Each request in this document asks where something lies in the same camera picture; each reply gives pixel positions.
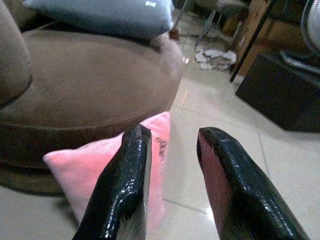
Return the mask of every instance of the blue-gray cushion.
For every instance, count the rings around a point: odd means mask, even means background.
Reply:
[[[172,0],[26,0],[61,22],[103,35],[150,39],[172,27]]]

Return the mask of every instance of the tiled floor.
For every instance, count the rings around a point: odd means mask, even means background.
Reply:
[[[184,16],[186,34],[201,29]],[[320,134],[280,129],[235,96],[241,77],[201,71],[194,61],[195,38],[182,37],[184,76],[171,109],[172,134],[165,170],[166,213],[147,240],[218,240],[200,170],[196,141],[201,127],[218,127],[237,138],[270,177],[310,239],[320,239]],[[0,188],[1,240],[67,240],[76,224],[66,202]]]

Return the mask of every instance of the black box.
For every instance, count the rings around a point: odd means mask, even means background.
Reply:
[[[236,95],[281,128],[320,132],[320,76],[258,55]]]

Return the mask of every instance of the brown sofa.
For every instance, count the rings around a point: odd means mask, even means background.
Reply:
[[[21,34],[1,0],[0,22],[3,185],[57,193],[45,153],[114,137],[172,106],[182,54],[168,34],[130,40],[57,22]]]

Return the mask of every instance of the pink cushion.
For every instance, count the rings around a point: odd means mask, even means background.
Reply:
[[[163,112],[140,124],[151,129],[152,166],[148,203],[148,228],[155,227],[163,214],[163,171],[170,138],[170,113]],[[120,135],[94,141],[77,149],[52,151],[43,156],[44,162],[57,179],[78,221],[81,222],[97,179],[121,145]]]

